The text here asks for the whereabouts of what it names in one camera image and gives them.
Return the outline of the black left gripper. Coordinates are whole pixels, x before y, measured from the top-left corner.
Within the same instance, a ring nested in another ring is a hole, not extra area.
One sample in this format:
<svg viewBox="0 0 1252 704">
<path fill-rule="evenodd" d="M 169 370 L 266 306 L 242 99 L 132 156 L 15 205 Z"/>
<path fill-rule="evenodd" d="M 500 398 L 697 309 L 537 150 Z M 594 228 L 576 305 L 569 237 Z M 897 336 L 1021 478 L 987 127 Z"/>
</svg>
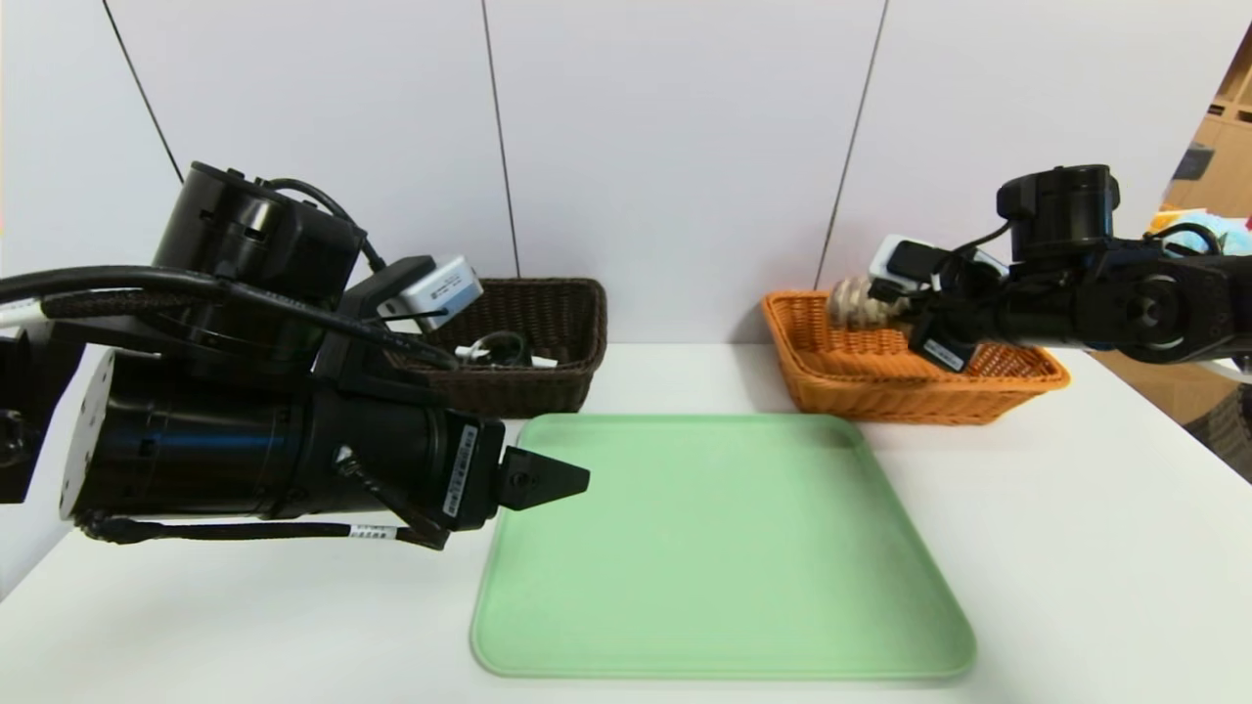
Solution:
<svg viewBox="0 0 1252 704">
<path fill-rule="evenodd" d="M 307 512 L 388 511 L 408 532 L 482 529 L 586 492 L 588 468 L 505 448 L 505 423 L 424 387 L 323 387 L 307 402 Z"/>
</svg>

